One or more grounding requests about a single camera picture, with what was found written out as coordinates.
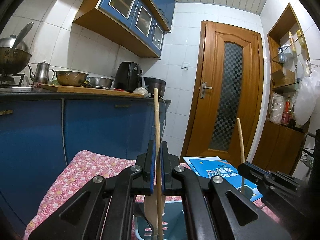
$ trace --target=kitchen counter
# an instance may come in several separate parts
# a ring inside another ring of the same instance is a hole
[[[33,100],[59,100],[59,99],[78,99],[78,100],[108,100],[108,99],[130,99],[134,101],[153,101],[153,98],[137,98],[137,97],[124,97],[113,95],[96,95],[96,94],[82,94],[82,93],[61,93],[54,92],[42,88],[31,88],[28,91],[3,91],[0,89],[0,102],[12,101],[33,101]],[[164,100],[166,106],[171,103],[171,100]]]

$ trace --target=wall switch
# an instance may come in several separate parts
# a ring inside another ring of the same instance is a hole
[[[190,65],[190,63],[188,63],[188,62],[183,62],[182,63],[182,69],[188,69],[189,68],[189,65]]]

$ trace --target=wooden spatula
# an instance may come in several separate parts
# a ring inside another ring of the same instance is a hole
[[[155,104],[155,127],[156,127],[156,188],[151,196],[144,198],[144,213],[148,221],[152,224],[154,232],[152,240],[163,240],[162,213],[164,210],[165,196],[162,194],[161,187],[161,166],[160,166],[160,117],[159,117],[159,97],[158,89],[153,90]]]

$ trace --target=book cover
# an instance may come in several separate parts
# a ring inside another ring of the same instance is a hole
[[[189,159],[193,169],[197,171],[199,176],[211,178],[219,175],[226,179],[232,186],[239,189],[241,188],[242,177],[238,174],[238,171],[230,163],[225,160],[204,160],[204,159]],[[255,201],[262,197],[262,194],[258,191],[257,185],[244,180],[244,185],[248,190],[252,190],[251,201]]]

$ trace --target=teapot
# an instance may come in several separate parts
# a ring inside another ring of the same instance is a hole
[[[39,62],[37,64],[37,69],[36,69],[36,73],[33,74],[32,69],[30,67],[30,65],[28,65],[29,67],[29,71],[30,71],[30,78],[33,81],[33,84],[44,84],[46,85],[50,80],[53,79],[53,77],[55,76],[55,71],[53,69],[49,69],[51,65],[49,63],[46,63],[45,60],[43,62]],[[49,79],[49,71],[52,70],[53,71],[53,76],[52,78]]]

